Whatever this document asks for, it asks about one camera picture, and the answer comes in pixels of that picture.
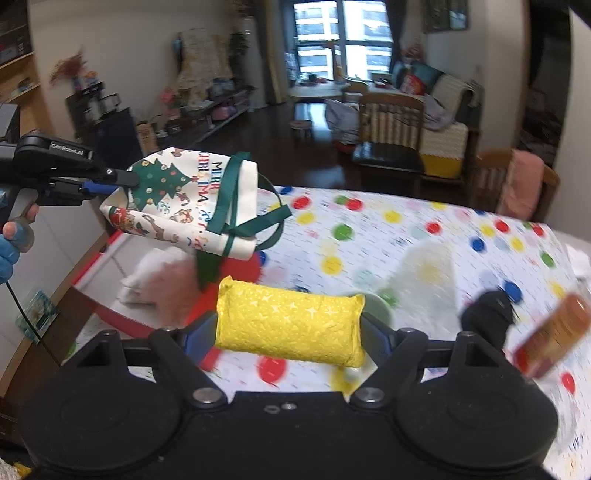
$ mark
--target christmas gift bag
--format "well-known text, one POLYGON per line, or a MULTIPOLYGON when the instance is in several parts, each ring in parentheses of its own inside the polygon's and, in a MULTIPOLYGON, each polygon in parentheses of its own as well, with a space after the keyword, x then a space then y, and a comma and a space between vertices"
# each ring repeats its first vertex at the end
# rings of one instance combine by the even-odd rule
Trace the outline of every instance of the christmas gift bag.
POLYGON ((137 187, 118 189, 100 207, 107 220, 126 233, 248 260, 255 250, 279 240, 283 221, 291 215, 273 185, 258 175, 248 153, 227 157, 168 148, 129 170, 139 176, 137 187), (257 187, 275 193, 280 207, 257 216, 257 187), (255 235, 273 225, 275 232, 257 245, 255 235))

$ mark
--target red pillow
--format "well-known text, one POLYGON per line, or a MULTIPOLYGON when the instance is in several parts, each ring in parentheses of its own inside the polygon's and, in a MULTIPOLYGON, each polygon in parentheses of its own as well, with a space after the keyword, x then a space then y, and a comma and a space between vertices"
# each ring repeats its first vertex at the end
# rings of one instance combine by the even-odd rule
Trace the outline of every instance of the red pillow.
POLYGON ((419 77, 409 73, 404 77, 400 91, 410 95, 425 95, 425 84, 419 77))

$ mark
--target pink towel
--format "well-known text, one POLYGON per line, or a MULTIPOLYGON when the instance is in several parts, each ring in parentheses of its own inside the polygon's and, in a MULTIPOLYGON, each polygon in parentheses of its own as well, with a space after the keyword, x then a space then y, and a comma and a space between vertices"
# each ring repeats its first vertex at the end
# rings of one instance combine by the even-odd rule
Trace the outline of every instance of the pink towel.
POLYGON ((496 212, 520 220, 529 220, 540 198, 544 178, 543 160, 530 152, 513 150, 513 160, 496 212))

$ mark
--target black object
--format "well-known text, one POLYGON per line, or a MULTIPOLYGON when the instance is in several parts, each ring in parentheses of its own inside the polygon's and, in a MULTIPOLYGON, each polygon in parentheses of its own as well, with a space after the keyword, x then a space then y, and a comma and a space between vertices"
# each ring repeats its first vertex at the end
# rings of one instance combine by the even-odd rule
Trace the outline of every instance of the black object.
POLYGON ((425 166, 418 151, 403 145, 363 142, 353 152, 354 163, 403 173, 423 175, 425 166))
POLYGON ((21 136, 21 108, 0 103, 0 142, 16 143, 21 136))
POLYGON ((84 187, 84 179, 121 187, 139 182, 136 173, 108 168, 90 148, 61 138, 33 133, 23 135, 16 145, 0 143, 0 190, 5 202, 0 227, 12 218, 21 190, 36 190, 40 206, 81 205, 95 197, 84 187))
POLYGON ((503 350, 510 325, 515 323, 513 306, 502 290, 487 291, 469 305, 461 317, 462 330, 478 332, 497 350, 503 350))
POLYGON ((533 480, 557 427, 550 400, 479 335, 394 332, 367 314, 378 369, 353 393, 238 392, 195 365, 217 315, 183 330, 95 336, 23 406, 35 479, 428 478, 533 480), (156 383, 128 365, 151 366, 156 383), (449 367, 418 382, 428 367, 449 367))

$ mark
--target green bag handle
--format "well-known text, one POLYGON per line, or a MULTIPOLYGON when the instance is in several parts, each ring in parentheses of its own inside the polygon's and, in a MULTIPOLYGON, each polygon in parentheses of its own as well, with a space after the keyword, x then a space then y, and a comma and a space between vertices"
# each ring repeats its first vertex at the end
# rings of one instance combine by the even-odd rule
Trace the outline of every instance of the green bag handle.
POLYGON ((287 205, 283 205, 281 197, 275 190, 273 184, 259 174, 258 186, 264 190, 272 192, 277 197, 280 207, 272 210, 265 215, 257 216, 241 225, 236 226, 236 211, 238 207, 238 194, 236 188, 238 186, 238 178, 240 176, 240 167, 242 160, 250 160, 250 153, 239 152, 236 155, 231 156, 226 169, 222 176, 219 191, 217 194, 216 209, 213 212, 213 216, 207 224, 207 230, 221 235, 222 233, 229 234, 229 239, 222 253, 222 257, 227 257, 230 253, 230 249, 233 244, 233 237, 239 236, 241 238, 250 238, 255 236, 258 232, 263 231, 273 225, 277 225, 275 232, 264 242, 260 243, 255 247, 255 251, 265 250, 275 245, 281 238, 283 233, 284 221, 291 216, 291 211, 287 205), (228 217, 228 211, 232 209, 230 225, 226 223, 228 217))

